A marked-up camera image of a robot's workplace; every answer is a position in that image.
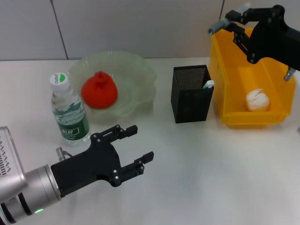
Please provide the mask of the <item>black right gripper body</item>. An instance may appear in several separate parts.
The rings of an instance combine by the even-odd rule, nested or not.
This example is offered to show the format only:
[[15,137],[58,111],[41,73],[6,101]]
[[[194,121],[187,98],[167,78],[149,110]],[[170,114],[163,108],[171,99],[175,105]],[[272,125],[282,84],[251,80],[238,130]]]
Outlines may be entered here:
[[285,8],[274,5],[272,24],[257,22],[250,35],[248,47],[250,63],[262,58],[275,59],[295,70],[300,69],[300,32],[289,27],[284,20]]

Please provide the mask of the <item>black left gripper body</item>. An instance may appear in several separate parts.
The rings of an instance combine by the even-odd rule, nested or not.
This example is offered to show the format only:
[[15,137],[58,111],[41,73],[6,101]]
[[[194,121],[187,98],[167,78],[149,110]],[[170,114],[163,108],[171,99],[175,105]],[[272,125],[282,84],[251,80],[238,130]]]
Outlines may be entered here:
[[114,147],[99,133],[90,139],[86,151],[51,166],[61,197],[98,180],[107,181],[112,187],[121,185],[120,159]]

